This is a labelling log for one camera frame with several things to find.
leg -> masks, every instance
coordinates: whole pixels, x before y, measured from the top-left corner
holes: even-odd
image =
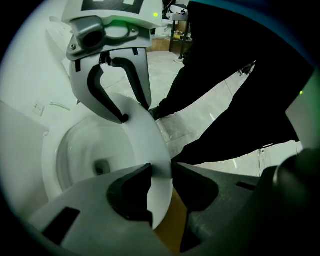
[[[169,94],[159,107],[150,112],[155,119],[165,117],[188,107],[214,86],[256,60],[257,44],[261,34],[251,20],[236,13],[209,5],[190,2],[189,22],[192,45],[183,67],[175,78]],[[212,24],[216,40],[204,38]],[[248,28],[239,30],[235,24]]]
[[[313,69],[288,45],[275,40],[256,61],[252,74],[229,108],[200,139],[184,147],[175,161],[191,165],[237,158],[269,144],[298,141],[285,111],[307,83]],[[268,67],[275,66],[269,75]]]

concrete floor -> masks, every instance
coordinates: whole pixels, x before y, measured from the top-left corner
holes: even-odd
[[[154,108],[167,96],[183,64],[174,62],[177,56],[171,52],[148,52],[147,55],[152,93],[151,108]],[[240,76],[239,73],[235,73],[189,107],[157,122],[172,158],[178,155],[185,145],[197,140],[228,108],[233,96],[246,79],[246,75]],[[136,98],[126,75],[106,91]],[[259,177],[265,168],[279,165],[300,150],[300,143],[289,141],[264,150],[256,150],[236,159],[203,163],[199,166],[215,171]]]

